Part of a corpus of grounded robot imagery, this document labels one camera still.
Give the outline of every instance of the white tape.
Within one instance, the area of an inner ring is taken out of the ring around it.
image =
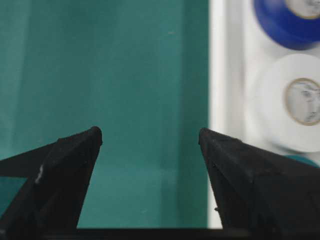
[[[267,140],[298,152],[320,151],[320,59],[306,54],[280,58],[251,94]]]

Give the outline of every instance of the blue tape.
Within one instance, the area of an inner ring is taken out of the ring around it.
[[[288,8],[285,0],[253,0],[253,6],[261,27],[278,44],[305,50],[320,41],[320,17],[300,17]]]

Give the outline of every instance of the white tray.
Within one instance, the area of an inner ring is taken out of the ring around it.
[[[320,46],[296,51],[275,43],[257,22],[252,0],[211,0],[209,30],[209,128],[277,154],[297,154],[272,145],[262,137],[248,108],[246,96],[250,94],[259,73],[274,61],[294,53],[320,58]],[[299,155],[320,165],[320,152]],[[221,228],[215,206],[210,189],[208,226]]]

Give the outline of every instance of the tape roll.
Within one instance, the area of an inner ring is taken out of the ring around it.
[[[280,58],[257,81],[253,102],[267,140],[298,152],[320,151],[320,59]]]
[[[253,0],[258,22],[278,44],[294,50],[320,41],[320,0]]]

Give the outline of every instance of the teal backdrop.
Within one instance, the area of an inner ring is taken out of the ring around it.
[[[0,176],[0,218],[26,180],[24,177]]]
[[[0,157],[99,126],[79,228],[207,226],[207,0],[0,0]]]

